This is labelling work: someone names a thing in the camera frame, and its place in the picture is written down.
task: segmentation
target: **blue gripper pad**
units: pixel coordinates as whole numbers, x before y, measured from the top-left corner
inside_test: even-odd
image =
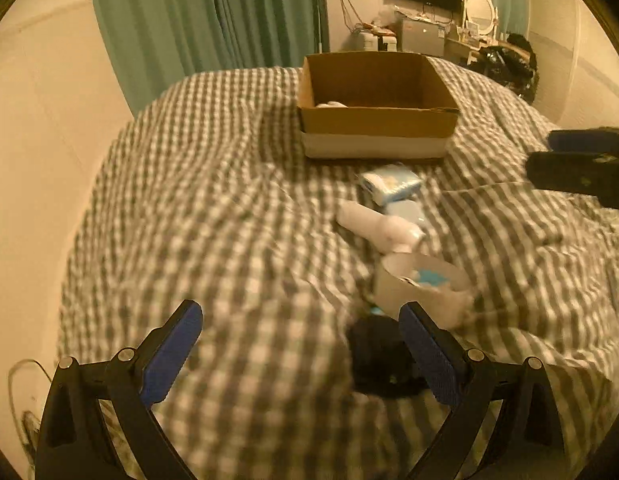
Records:
[[[468,373],[461,345],[449,332],[439,329],[416,301],[401,307],[398,327],[436,400],[457,406]]]
[[[606,153],[619,157],[619,131],[614,128],[593,130],[555,130],[547,136],[553,152]]]
[[[168,396],[176,376],[203,329],[203,310],[199,304],[187,300],[181,304],[179,310],[163,328],[158,329],[169,332],[142,371],[140,396],[147,408],[162,402]]]

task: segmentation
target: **black bag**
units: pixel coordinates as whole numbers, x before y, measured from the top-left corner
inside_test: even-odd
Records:
[[[520,34],[510,34],[507,41],[529,52],[529,62],[511,48],[486,46],[480,49],[478,60],[468,68],[509,88],[531,105],[539,85],[536,54],[529,41]]]

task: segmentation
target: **gray and white checkered blanket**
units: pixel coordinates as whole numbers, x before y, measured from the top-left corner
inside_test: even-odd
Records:
[[[432,63],[461,118],[442,164],[415,166],[425,251],[478,290],[464,345],[554,365],[575,474],[619,409],[619,213],[533,189],[526,153],[547,149],[553,125]],[[203,334],[154,408],[201,479],[400,478],[447,413],[430,392],[352,391],[345,330],[367,309],[377,255],[333,217],[341,200],[371,206],[357,184],[370,165],[304,158],[299,74],[203,73],[166,91],[113,143],[68,262],[59,353],[82,363],[138,345],[185,298],[203,306]]]

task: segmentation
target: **cardboard box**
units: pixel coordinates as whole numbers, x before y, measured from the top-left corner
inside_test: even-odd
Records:
[[[317,108],[337,101],[347,108]],[[307,56],[298,96],[310,158],[440,158],[459,107],[427,57],[410,52]]]

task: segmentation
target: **desk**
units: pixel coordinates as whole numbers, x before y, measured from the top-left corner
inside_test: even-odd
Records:
[[[445,59],[454,62],[456,64],[459,61],[467,62],[467,64],[471,64],[471,62],[476,59],[478,52],[481,47],[489,46],[487,43],[480,43],[480,46],[474,46],[469,43],[465,43],[461,40],[453,40],[452,38],[445,38]],[[513,50],[517,54],[523,57],[526,62],[529,62],[530,54],[526,50],[521,49],[518,46],[507,43],[507,41],[499,41],[498,46],[502,46],[504,48],[508,48],[509,50]]]

